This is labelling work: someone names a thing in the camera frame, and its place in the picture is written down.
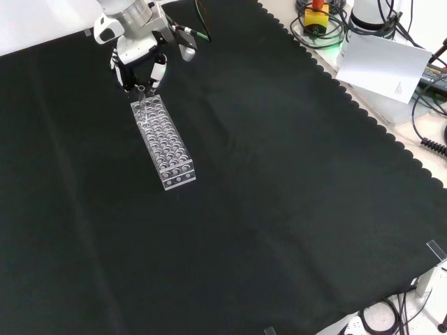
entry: power strip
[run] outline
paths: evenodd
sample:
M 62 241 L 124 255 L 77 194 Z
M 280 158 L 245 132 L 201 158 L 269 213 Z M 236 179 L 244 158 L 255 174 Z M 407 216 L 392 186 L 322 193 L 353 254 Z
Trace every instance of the power strip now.
M 428 84 L 446 75 L 447 70 L 432 64 L 427 64 L 424 73 L 420 77 L 418 86 L 423 89 Z M 439 80 L 436 84 L 433 84 L 429 91 L 439 94 L 440 96 L 447 97 L 447 78 Z
M 362 320 L 358 316 L 354 316 L 348 323 L 344 335 L 367 335 Z

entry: green cable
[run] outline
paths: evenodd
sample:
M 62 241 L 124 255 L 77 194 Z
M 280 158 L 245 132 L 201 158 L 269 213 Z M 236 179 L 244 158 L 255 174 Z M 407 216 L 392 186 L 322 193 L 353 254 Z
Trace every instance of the green cable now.
M 210 40 L 210 39 L 208 38 L 208 36 L 206 36 L 206 35 L 203 34 L 203 33 L 199 33 L 199 32 L 197 32 L 197 36 L 198 36 L 198 37 L 201 37 L 201 38 L 204 38 L 205 40 Z

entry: black tablecloth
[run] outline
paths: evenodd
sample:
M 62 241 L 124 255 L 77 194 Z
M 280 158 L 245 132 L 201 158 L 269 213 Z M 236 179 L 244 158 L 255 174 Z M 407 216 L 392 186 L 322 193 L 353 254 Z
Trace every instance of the black tablecloth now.
M 204 2 L 214 41 L 166 50 L 197 174 L 171 191 L 110 45 L 0 59 L 1 334 L 315 334 L 437 263 L 441 183 L 257 3 Z

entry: white device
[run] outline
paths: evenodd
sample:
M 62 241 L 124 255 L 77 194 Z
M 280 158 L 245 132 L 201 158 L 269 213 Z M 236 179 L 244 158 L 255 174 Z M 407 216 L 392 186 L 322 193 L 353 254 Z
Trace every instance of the white device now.
M 94 37 L 98 44 L 107 43 L 124 34 L 124 27 L 116 19 L 110 19 L 102 14 L 94 25 Z
M 354 316 L 351 319 L 348 327 L 344 330 L 344 335 L 367 335 L 360 317 Z
M 398 4 L 394 6 L 394 11 L 399 12 L 400 9 L 400 0 L 396 0 Z M 390 1 L 387 3 L 387 0 L 356 0 L 354 6 L 352 7 L 351 16 L 349 18 L 349 24 L 354 29 L 359 31 L 363 31 L 366 34 L 373 34 L 381 29 L 386 24 L 385 21 L 389 21 L 395 15 L 388 5 Z M 381 4 L 382 15 L 379 9 L 379 4 Z M 349 41 L 352 37 L 352 30 L 346 32 L 344 37 L 344 41 L 342 43 L 342 49 L 337 57 L 337 65 L 341 66 L 344 58 L 344 54 L 348 47 Z M 389 26 L 387 29 L 377 33 L 377 36 L 386 39 L 392 39 L 394 37 L 395 30 L 392 26 Z

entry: electronic device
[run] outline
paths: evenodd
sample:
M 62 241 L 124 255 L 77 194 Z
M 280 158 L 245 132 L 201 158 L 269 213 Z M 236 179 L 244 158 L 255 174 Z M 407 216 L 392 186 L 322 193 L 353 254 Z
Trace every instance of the electronic device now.
M 322 10 L 322 12 L 316 12 L 311 8 L 305 10 L 305 32 L 308 31 L 311 34 L 324 34 L 328 29 L 329 23 L 329 5 L 324 3 L 324 0 L 313 0 L 312 8 Z
M 367 335 L 360 317 L 355 316 L 352 318 L 348 323 L 348 327 L 344 330 L 344 335 Z
M 422 76 L 420 77 L 418 86 L 425 88 L 428 84 L 433 83 L 429 91 L 447 98 L 447 78 L 443 79 L 446 75 L 446 69 L 440 68 L 433 64 L 427 64 Z

